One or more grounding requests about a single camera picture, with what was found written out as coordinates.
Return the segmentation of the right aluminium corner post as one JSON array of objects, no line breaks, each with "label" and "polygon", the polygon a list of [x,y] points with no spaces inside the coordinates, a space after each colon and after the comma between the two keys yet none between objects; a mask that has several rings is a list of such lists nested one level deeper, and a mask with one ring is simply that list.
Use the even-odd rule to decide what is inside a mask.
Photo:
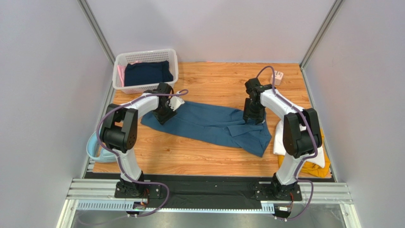
[{"label": "right aluminium corner post", "polygon": [[317,31],[314,39],[312,40],[309,48],[307,49],[302,61],[300,62],[299,66],[301,70],[304,70],[308,65],[309,61],[311,60],[314,52],[316,51],[318,45],[320,44],[321,40],[325,36],[328,28],[330,27],[331,23],[333,22],[334,18],[338,14],[344,0],[335,0],[328,11],[325,19],[323,20],[319,30]]}]

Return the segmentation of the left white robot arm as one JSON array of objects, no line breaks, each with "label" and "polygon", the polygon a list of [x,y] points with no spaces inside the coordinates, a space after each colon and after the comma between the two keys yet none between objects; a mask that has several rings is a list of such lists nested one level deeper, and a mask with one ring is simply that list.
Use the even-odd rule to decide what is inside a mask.
[{"label": "left white robot arm", "polygon": [[160,83],[156,89],[145,91],[131,102],[108,106],[97,127],[97,140],[115,156],[121,172],[120,180],[116,184],[115,198],[148,196],[149,185],[145,182],[134,152],[138,119],[145,114],[152,114],[159,124],[165,124],[177,114],[171,101],[175,96],[169,84]]}]

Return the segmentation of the pink t shirt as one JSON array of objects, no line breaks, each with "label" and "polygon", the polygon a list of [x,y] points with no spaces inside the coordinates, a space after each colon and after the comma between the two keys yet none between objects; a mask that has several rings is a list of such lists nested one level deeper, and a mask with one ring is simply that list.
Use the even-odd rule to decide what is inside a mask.
[{"label": "pink t shirt", "polygon": [[125,87],[125,69],[126,69],[126,66],[122,66],[122,65],[117,66],[117,71],[118,71],[118,76],[119,76],[119,80],[121,83],[121,87]]}]

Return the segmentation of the white plastic laundry basket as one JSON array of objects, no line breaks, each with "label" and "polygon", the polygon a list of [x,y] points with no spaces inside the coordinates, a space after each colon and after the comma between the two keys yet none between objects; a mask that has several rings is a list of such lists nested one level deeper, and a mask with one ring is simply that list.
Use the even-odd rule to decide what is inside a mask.
[{"label": "white plastic laundry basket", "polygon": [[150,63],[150,62],[169,62],[169,71],[173,75],[173,80],[168,82],[171,87],[174,87],[175,83],[179,78],[179,67],[178,67],[178,58],[177,53],[172,48],[167,49],[157,49],[157,50],[148,50],[148,51],[136,51],[136,52],[127,52],[119,54],[114,63],[114,70],[112,76],[112,86],[115,90],[120,90],[126,94],[136,94],[141,93],[146,90],[156,89],[158,84],[141,84],[134,86],[124,86],[122,83],[118,72],[118,66],[127,66],[127,64],[133,64],[136,61],[141,63]]}]

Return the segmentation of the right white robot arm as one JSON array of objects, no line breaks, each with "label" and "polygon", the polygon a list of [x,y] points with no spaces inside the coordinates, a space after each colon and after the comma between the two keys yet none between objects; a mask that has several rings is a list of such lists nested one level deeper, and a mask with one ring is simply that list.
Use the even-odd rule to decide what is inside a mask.
[{"label": "right white robot arm", "polygon": [[270,109],[283,122],[282,142],[286,154],[283,163],[265,190],[275,200],[289,200],[298,190],[298,173],[307,159],[314,158],[322,145],[322,137],[315,109],[304,109],[285,98],[273,85],[262,85],[257,78],[245,83],[243,119],[260,124],[265,109]]}]

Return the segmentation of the yellow folded t shirt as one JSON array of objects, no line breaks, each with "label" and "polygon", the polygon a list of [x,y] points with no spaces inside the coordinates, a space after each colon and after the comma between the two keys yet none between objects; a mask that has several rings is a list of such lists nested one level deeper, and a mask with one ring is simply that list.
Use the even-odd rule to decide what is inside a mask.
[{"label": "yellow folded t shirt", "polygon": [[[324,155],[325,155],[325,160],[326,160],[325,168],[320,168],[317,165],[310,163],[307,165],[304,164],[301,171],[303,173],[307,173],[307,174],[310,174],[312,176],[319,177],[319,178],[327,177],[329,174],[329,168],[330,168],[331,162],[330,162],[328,156],[326,155],[325,151],[324,151]],[[279,167],[281,167],[284,157],[285,156],[277,155]]]}]

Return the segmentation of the pink cube block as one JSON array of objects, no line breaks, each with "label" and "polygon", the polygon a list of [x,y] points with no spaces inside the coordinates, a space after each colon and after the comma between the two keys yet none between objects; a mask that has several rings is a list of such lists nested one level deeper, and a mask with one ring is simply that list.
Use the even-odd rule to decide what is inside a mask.
[{"label": "pink cube block", "polygon": [[280,72],[280,71],[275,71],[275,74],[273,75],[273,77],[274,77],[274,85],[279,86],[284,77],[284,73]]}]

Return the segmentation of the aluminium corner post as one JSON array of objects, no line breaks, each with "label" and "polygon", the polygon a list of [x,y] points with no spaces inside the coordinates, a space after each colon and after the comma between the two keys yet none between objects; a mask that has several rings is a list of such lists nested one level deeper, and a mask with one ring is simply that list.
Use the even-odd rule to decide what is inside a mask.
[{"label": "aluminium corner post", "polygon": [[334,18],[338,14],[344,0],[335,0],[328,11],[325,19],[323,20],[319,30],[317,31],[314,39],[312,40],[309,48],[307,49],[302,61],[300,62],[299,66],[301,70],[304,70],[308,65],[309,61],[311,60],[314,52],[316,51],[318,45],[320,44],[321,40],[325,36],[328,28],[330,27],[331,23],[333,22]]},{"label": "aluminium corner post", "polygon": [[77,2],[79,3],[86,19],[88,20],[99,44],[101,45],[101,48],[103,50],[103,52],[105,53],[108,61],[111,63],[111,65],[114,65],[115,63],[115,55],[113,54],[113,51],[110,47],[110,45],[108,44],[108,41],[88,3],[87,0],[77,0]]}]

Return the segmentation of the left aluminium corner post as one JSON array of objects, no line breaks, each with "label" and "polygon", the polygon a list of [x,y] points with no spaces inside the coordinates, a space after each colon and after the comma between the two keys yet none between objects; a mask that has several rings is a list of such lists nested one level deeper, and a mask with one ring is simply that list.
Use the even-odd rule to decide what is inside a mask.
[{"label": "left aluminium corner post", "polygon": [[113,54],[113,51],[110,47],[110,45],[108,44],[108,41],[88,3],[87,0],[77,0],[77,2],[79,3],[86,19],[88,20],[99,44],[101,45],[101,48],[103,50],[103,52],[105,53],[108,61],[111,63],[111,65],[114,65],[115,63],[115,55]]}]

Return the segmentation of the teal blue t shirt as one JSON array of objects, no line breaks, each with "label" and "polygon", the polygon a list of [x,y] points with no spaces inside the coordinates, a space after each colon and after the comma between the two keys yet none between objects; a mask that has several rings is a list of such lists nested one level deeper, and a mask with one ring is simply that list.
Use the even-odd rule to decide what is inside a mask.
[{"label": "teal blue t shirt", "polygon": [[154,130],[220,146],[242,148],[262,157],[272,139],[267,124],[243,119],[243,111],[231,107],[185,102],[177,114],[160,124],[152,113],[141,124]]}]

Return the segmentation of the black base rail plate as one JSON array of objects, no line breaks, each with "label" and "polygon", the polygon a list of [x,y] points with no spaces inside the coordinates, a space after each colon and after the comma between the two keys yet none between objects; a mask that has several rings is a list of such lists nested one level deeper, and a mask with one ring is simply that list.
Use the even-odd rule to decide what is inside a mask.
[{"label": "black base rail plate", "polygon": [[149,199],[150,207],[164,203],[165,209],[261,209],[262,201],[302,203],[304,184],[291,193],[275,196],[270,177],[226,177],[192,175],[144,175],[146,185],[125,184],[117,174],[94,174],[98,182],[92,192],[108,199]]}]

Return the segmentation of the navy folded t shirt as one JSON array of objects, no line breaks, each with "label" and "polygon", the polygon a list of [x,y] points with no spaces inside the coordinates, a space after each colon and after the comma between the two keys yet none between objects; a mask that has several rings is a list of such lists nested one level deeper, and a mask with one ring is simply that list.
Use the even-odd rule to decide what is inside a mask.
[{"label": "navy folded t shirt", "polygon": [[166,83],[173,80],[168,61],[127,64],[124,71],[124,86]]}]

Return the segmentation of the white folded t shirt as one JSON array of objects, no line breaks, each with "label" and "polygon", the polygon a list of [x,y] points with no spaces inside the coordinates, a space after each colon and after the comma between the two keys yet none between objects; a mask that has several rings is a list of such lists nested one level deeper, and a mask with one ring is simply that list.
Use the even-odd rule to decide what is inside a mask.
[{"label": "white folded t shirt", "polygon": [[[283,121],[279,121],[276,126],[276,131],[275,131],[275,135],[274,135],[274,145],[273,145],[273,153],[275,155],[284,156],[286,154],[286,150],[283,145],[283,126],[284,126]],[[310,163],[317,165],[320,168],[325,168],[326,160],[325,160],[323,146],[320,146],[318,148],[318,155],[315,158],[306,160],[305,165],[310,164]]]}]

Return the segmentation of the light blue plastic object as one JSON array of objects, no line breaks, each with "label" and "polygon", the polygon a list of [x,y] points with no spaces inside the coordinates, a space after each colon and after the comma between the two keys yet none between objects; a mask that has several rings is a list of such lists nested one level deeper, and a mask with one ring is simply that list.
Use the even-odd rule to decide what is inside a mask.
[{"label": "light blue plastic object", "polygon": [[96,132],[93,132],[93,134],[88,139],[86,152],[89,158],[91,158],[96,162],[99,163],[116,162],[115,155],[98,144]]}]

